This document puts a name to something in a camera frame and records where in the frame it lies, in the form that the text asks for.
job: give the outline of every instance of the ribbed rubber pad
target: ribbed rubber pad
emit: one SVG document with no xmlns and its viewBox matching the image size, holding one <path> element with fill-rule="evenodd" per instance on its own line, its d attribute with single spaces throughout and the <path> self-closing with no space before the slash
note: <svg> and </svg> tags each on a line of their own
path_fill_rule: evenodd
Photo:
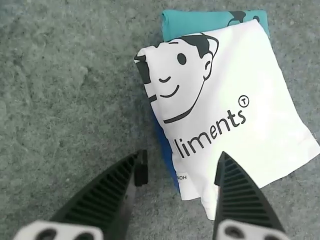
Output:
<svg viewBox="0 0 320 240">
<path fill-rule="evenodd" d="M 98 227 L 105 239 L 118 239 L 127 230 L 136 187 L 147 183 L 147 151 L 140 150 L 97 176 L 50 220 Z"/>
<path fill-rule="evenodd" d="M 242 167 L 227 153 L 218 161 L 214 184 L 220 186 L 213 228 L 215 240 L 221 221 L 231 219 L 262 227 L 284 229 L 269 202 Z"/>
</svg>

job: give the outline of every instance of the gray carpet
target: gray carpet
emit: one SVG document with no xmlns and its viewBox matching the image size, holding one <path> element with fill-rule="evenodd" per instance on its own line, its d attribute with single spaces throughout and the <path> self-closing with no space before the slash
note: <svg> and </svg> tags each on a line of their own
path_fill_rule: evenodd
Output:
<svg viewBox="0 0 320 240">
<path fill-rule="evenodd" d="M 161 41 L 163 9 L 264 9 L 303 122 L 320 139 L 319 0 L 0 0 L 0 238 L 49 219 L 120 158 L 149 151 L 129 240 L 210 239 L 161 160 L 133 56 Z M 320 158 L 263 188 L 293 240 L 320 239 Z"/>
</svg>

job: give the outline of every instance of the printed illustration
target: printed illustration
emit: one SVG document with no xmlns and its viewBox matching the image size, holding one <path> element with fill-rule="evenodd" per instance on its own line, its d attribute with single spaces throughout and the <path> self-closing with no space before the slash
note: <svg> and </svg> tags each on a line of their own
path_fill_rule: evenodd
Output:
<svg viewBox="0 0 320 240">
<path fill-rule="evenodd" d="M 233 18 L 228 22 L 227 26 L 244 22 L 244 19 L 246 17 L 246 13 L 244 11 L 230 11 L 229 13 L 232 14 Z M 258 16 L 254 16 L 253 19 L 256 19 L 258 23 L 260 22 L 260 19 Z"/>
<path fill-rule="evenodd" d="M 215 37 L 201 33 L 182 36 L 155 47 L 156 59 L 152 59 L 150 66 L 145 55 L 135 57 L 143 83 L 152 82 L 155 89 L 149 101 L 159 101 L 165 109 L 162 113 L 165 124 L 179 121 L 191 113 L 205 81 L 211 76 L 218 48 L 219 41 Z"/>
</svg>

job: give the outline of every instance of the white fabric pouch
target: white fabric pouch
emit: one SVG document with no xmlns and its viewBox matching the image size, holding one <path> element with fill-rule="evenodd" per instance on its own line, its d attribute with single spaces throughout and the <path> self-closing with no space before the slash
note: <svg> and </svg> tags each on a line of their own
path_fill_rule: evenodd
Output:
<svg viewBox="0 0 320 240">
<path fill-rule="evenodd" d="M 181 198 L 201 197 L 211 220 L 222 151 L 260 188 L 320 153 L 256 20 L 143 48 L 135 62 L 170 142 Z"/>
</svg>

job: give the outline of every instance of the teal fabric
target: teal fabric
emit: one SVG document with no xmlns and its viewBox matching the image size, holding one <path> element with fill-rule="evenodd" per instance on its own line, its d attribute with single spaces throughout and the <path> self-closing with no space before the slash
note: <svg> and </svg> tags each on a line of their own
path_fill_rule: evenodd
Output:
<svg viewBox="0 0 320 240">
<path fill-rule="evenodd" d="M 187 12 L 177 10 L 164 10 L 162 13 L 163 40 L 168 42 L 183 35 L 207 32 L 222 29 L 227 26 L 257 19 L 270 36 L 268 29 L 267 13 L 264 10 L 251 11 L 216 11 L 216 12 Z M 155 132 L 161 145 L 164 163 L 173 178 L 175 187 L 179 190 L 176 171 L 172 162 L 172 149 L 159 125 L 156 116 L 153 115 Z"/>
<path fill-rule="evenodd" d="M 183 35 L 222 29 L 252 19 L 257 19 L 270 36 L 264 10 L 188 12 L 168 9 L 162 12 L 162 36 L 168 42 Z"/>
</svg>

